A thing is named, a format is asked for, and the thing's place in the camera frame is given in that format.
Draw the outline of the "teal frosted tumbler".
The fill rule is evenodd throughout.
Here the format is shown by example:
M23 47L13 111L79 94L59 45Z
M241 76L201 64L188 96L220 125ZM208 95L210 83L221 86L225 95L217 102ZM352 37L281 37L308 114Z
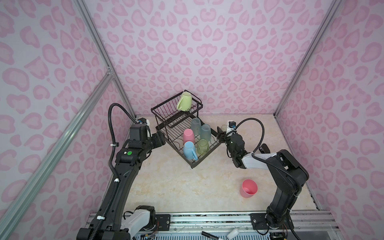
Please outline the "teal frosted tumbler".
M203 124L201 126L200 136L201 136L201 139L204 139L204 140L206 140L208 142L211 141L212 133L211 133L210 125Z
M199 118L193 118L191 120L191 129L192 129L195 136L198 136L200 134L201 127L202 127L202 124L201 124L201 120Z

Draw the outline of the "green transparent cup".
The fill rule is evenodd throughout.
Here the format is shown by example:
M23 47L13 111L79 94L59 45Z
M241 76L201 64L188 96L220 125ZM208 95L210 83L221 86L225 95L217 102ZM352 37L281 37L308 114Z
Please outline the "green transparent cup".
M199 140L198 146L197 146L197 153L200 156L207 154L209 149L210 149L210 146L209 146L209 142L207 140L205 140L205 139Z

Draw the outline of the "pink cup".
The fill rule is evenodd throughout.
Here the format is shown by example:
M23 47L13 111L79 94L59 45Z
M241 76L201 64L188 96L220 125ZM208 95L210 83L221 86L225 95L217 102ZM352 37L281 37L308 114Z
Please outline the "pink cup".
M183 133L183 142L184 144L187 142L195 143L195 135L192 129L185 129Z
M240 188L240 195L243 198L251 198L258 192L258 185L256 182L250 179L246 179L242 182Z

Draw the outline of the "blue mug white inside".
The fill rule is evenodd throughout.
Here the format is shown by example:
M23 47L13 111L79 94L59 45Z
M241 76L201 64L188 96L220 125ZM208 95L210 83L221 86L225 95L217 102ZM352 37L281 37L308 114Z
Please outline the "blue mug white inside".
M198 160L195 144L191 141L185 142L183 153L185 158L190 162Z

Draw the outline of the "light green mug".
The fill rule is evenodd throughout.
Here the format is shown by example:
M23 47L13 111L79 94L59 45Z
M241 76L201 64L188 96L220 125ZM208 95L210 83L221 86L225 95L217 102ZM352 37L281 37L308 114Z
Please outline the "light green mug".
M188 112L192 107L192 94L189 92L183 92L180 100L177 104L179 111Z

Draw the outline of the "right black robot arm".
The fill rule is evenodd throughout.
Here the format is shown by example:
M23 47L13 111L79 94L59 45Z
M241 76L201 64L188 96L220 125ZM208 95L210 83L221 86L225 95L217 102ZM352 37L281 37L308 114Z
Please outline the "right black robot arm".
M259 123L262 129L260 141L252 152L246 151L245 141L238 133L238 128L247 121ZM227 155L236 168L270 171L277 189L266 210L266 225L269 229L278 229L286 225L292 230L290 212L303 186L309 180L309 173L289 151L270 152L268 146L263 143L264 137L265 127L256 118L246 118L238 124L228 121L225 131L217 127L217 139L226 145Z

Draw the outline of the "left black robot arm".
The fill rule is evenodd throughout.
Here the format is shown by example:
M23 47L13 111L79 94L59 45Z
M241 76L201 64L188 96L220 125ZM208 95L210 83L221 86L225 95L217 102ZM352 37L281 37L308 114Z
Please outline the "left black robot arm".
M112 137L112 153L108 165L113 180L90 226L79 230L76 237L78 240L132 240L141 229L151 231L158 227L155 208L138 206L128 217L126 228L121 228L124 206L132 184L142 163L151 155L152 150L165 145L165 135L160 131L152 134L145 118L134 120L129 130L129 138L121 150L116 152L119 143L116 141L112 124L114 107L127 113L127 110L118 103L109 106L108 125Z

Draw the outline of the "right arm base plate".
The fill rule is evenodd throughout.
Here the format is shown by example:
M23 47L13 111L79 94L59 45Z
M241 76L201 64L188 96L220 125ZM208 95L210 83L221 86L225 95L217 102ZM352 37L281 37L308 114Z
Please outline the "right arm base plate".
M295 229L293 220L289 214L286 214L280 222L273 222L271 218L267 217L266 213L253 213L250 214L251 224L253 230L261 231L272 231L272 230L283 230L283 229Z

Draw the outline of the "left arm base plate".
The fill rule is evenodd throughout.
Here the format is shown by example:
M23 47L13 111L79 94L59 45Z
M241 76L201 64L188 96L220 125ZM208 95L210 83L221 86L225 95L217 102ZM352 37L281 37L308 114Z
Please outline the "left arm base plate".
M150 231L165 232L170 230L171 215L170 214L156 214L155 223Z

